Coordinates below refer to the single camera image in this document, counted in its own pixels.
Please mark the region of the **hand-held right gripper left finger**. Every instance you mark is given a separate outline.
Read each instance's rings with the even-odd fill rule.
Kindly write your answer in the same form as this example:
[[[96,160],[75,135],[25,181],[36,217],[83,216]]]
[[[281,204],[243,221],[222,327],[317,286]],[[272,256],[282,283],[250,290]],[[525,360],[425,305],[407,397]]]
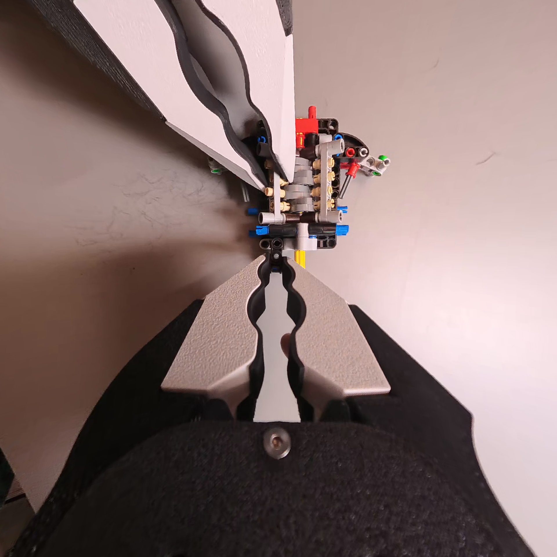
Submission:
[[[264,377],[256,323],[270,270],[268,257],[260,256],[205,297],[162,381],[164,391],[222,399],[233,417],[254,419]]]

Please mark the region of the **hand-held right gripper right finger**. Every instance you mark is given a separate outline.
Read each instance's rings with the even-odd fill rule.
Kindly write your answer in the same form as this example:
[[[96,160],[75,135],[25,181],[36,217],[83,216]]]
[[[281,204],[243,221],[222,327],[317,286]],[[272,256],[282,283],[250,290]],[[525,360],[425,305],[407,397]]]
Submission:
[[[301,421],[317,421],[333,400],[383,395],[390,385],[346,301],[285,257],[282,282],[290,335],[287,375]]]

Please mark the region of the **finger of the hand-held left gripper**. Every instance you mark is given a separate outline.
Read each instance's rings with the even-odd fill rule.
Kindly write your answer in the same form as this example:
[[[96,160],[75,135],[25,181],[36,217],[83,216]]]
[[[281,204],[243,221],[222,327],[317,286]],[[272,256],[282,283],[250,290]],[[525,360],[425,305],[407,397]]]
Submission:
[[[291,1],[198,1],[230,39],[242,64],[249,104],[264,121],[281,176],[296,157],[294,39]]]
[[[265,173],[234,132],[226,107],[192,63],[183,25],[170,1],[74,1],[75,6],[168,126],[249,185]]]

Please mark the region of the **lego car chassis assembly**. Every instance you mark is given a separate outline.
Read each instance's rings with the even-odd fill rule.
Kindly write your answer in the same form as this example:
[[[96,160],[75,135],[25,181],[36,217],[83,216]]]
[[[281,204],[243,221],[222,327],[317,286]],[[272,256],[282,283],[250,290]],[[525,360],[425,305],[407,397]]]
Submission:
[[[270,142],[263,121],[244,142],[268,178],[263,190],[265,203],[249,208],[248,215],[258,223],[249,236],[258,240],[261,250],[270,254],[272,238],[282,238],[283,251],[294,252],[294,259],[305,267],[306,252],[329,250],[349,232],[343,223],[348,212],[342,205],[349,185],[361,174],[380,177],[391,160],[372,156],[366,143],[342,133],[334,118],[317,116],[310,106],[308,116],[295,121],[296,157],[293,180],[275,173]]]

